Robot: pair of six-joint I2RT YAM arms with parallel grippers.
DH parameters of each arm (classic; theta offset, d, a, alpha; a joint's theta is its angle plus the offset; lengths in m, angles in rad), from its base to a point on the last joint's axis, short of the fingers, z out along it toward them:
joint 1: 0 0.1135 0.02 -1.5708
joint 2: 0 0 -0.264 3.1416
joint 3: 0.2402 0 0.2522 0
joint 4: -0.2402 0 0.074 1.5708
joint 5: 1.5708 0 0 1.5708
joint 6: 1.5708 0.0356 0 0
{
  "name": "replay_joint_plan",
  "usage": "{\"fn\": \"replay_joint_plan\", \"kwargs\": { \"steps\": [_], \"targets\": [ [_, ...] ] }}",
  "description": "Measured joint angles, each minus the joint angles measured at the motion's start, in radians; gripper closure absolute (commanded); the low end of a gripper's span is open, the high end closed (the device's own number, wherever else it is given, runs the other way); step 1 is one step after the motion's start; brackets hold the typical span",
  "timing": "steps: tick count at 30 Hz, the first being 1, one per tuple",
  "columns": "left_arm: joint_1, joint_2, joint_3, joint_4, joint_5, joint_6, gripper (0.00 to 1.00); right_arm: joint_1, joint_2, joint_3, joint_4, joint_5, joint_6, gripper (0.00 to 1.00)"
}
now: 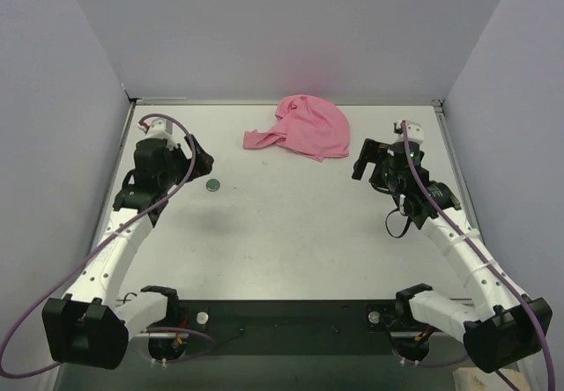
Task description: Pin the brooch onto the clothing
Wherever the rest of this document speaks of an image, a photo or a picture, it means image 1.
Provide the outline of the round green brooch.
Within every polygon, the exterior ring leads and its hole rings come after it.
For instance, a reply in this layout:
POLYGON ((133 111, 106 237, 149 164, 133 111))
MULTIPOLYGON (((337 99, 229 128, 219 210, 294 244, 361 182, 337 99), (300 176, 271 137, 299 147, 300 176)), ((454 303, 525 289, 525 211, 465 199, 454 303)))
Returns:
POLYGON ((205 186, 209 192, 217 192, 220 189, 221 184, 217 179, 209 179, 205 186))

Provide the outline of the pink t-shirt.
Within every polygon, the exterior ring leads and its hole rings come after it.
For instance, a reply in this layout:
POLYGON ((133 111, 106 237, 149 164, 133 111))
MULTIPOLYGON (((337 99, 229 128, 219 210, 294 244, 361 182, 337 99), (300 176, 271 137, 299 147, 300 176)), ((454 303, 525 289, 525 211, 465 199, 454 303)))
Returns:
POLYGON ((277 122, 268 131, 245 132, 242 147, 259 150, 276 145, 318 162, 349 156, 349 121, 328 100, 288 96, 278 103, 275 117, 277 122))

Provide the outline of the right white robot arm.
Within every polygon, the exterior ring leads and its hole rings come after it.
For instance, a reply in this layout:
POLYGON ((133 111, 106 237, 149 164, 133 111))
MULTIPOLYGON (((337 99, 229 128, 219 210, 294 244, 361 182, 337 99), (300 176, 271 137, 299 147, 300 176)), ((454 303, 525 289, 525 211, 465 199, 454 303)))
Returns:
POLYGON ((427 284, 396 295, 396 319, 424 324, 462 343, 472 363, 486 373, 532 356, 543 349, 553 312, 542 299, 531 299, 501 269, 471 226, 450 188, 429 177, 418 143, 384 144, 366 139, 353 165, 361 180, 368 164, 369 183, 390 196, 396 211, 424 233, 455 271, 471 299, 470 306, 442 296, 427 284))

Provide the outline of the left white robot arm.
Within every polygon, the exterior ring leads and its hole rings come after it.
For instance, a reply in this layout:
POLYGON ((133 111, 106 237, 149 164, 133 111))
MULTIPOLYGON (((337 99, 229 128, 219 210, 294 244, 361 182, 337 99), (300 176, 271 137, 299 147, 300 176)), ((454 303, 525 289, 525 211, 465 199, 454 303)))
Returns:
POLYGON ((107 229, 93 257, 60 299, 41 311, 51 357, 59 363, 115 369, 129 341, 149 328, 179 328, 177 291, 149 285, 132 301, 116 305, 117 295, 138 249, 156 226, 179 187, 212 171, 214 159, 196 138, 184 137, 186 157, 169 135, 151 136, 136 145, 134 166, 116 194, 107 229))

